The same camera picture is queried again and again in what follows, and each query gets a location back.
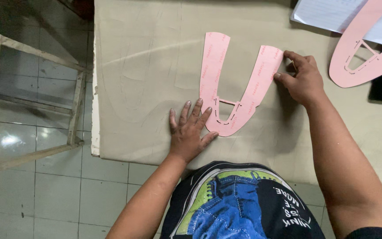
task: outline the forearm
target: forearm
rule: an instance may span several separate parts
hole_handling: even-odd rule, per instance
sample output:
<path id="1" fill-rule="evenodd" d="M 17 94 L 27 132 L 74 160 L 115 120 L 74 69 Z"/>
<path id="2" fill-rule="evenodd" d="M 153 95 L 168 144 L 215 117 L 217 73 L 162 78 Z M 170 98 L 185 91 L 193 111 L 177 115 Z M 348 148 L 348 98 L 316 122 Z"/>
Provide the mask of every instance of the forearm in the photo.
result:
<path id="1" fill-rule="evenodd" d="M 184 160 L 168 155 L 126 204 L 107 238 L 153 238 L 186 165 Z"/>
<path id="2" fill-rule="evenodd" d="M 306 109 L 315 171 L 327 203 L 362 203 L 382 196 L 375 171 L 327 96 Z"/>
<path id="3" fill-rule="evenodd" d="M 382 184 L 325 95 L 306 107 L 316 176 L 337 237 L 382 227 Z"/>

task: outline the pink paper pattern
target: pink paper pattern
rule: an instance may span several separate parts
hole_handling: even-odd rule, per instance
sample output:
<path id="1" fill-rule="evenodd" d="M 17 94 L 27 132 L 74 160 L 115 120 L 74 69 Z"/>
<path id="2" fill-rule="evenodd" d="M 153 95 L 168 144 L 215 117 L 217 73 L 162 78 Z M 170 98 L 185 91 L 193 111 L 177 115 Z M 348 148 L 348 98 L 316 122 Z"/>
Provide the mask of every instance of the pink paper pattern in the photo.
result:
<path id="1" fill-rule="evenodd" d="M 382 75 L 382 53 L 374 52 L 362 40 L 381 16 L 382 0 L 368 0 L 341 36 L 329 67 L 331 79 L 340 87 L 356 86 Z M 352 70 L 348 65 L 361 45 L 374 55 L 357 69 Z"/>
<path id="2" fill-rule="evenodd" d="M 213 111 L 206 127 L 217 131 L 220 136 L 230 136 L 252 117 L 260 105 L 273 75 L 283 59 L 283 52 L 273 46 L 261 46 L 250 80 L 243 97 L 238 102 L 222 100 L 217 96 L 217 88 L 223 61 L 231 38 L 219 32 L 207 32 L 204 41 L 203 61 L 200 77 L 200 98 L 203 99 L 202 112 L 208 107 Z M 219 118 L 219 102 L 234 105 L 228 120 Z"/>

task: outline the beige table cover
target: beige table cover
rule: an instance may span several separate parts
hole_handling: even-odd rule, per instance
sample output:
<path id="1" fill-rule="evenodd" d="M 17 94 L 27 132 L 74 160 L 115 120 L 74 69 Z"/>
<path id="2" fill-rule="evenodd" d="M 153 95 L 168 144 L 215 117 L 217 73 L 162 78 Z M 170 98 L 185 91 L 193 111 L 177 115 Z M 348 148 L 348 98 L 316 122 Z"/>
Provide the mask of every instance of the beige table cover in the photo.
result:
<path id="1" fill-rule="evenodd" d="M 329 79 L 338 37 L 290 22 L 290 5 L 289 0 L 96 0 L 101 158 L 162 162 L 170 141 L 168 111 L 179 112 L 185 101 L 198 98 L 204 34 L 217 31 L 231 37 L 218 88 L 222 99 L 241 99 L 261 45 L 313 55 L 327 95 L 382 181 L 382 105 L 367 101 L 370 83 L 342 89 Z M 222 106 L 226 118 L 232 107 Z M 257 162 L 285 180 L 317 183 L 306 111 L 275 83 L 243 128 L 217 138 L 189 168 L 213 160 Z"/>

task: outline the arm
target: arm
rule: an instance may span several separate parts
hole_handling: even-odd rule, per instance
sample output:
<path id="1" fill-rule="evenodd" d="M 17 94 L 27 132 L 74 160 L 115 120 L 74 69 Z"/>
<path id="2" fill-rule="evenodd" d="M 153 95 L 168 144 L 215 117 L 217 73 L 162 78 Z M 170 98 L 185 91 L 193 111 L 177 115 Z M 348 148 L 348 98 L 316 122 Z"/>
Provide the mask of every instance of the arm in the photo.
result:
<path id="1" fill-rule="evenodd" d="M 201 130 L 212 112 L 209 107 L 199 118 L 202 104 L 203 100 L 199 99 L 187 119 L 191 107 L 191 101 L 187 101 L 179 123 L 176 123 L 175 111 L 171 109 L 169 121 L 172 140 L 169 154 L 126 204 L 107 239 L 153 238 L 185 167 L 219 135 L 210 132 L 200 138 Z"/>
<path id="2" fill-rule="evenodd" d="M 316 177 L 337 238 L 361 227 L 382 227 L 382 184 L 323 90 L 312 56 L 285 51 L 298 73 L 275 74 L 307 110 Z"/>

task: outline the white paper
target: white paper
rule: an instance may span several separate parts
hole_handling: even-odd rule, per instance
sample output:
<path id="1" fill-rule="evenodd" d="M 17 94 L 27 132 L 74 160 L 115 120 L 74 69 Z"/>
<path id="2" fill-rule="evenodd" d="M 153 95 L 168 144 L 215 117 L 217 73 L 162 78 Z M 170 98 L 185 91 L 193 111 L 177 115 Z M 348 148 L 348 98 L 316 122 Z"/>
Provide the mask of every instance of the white paper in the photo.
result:
<path id="1" fill-rule="evenodd" d="M 290 19 L 343 33 L 367 0 L 299 0 Z M 382 17 L 364 36 L 382 44 Z"/>

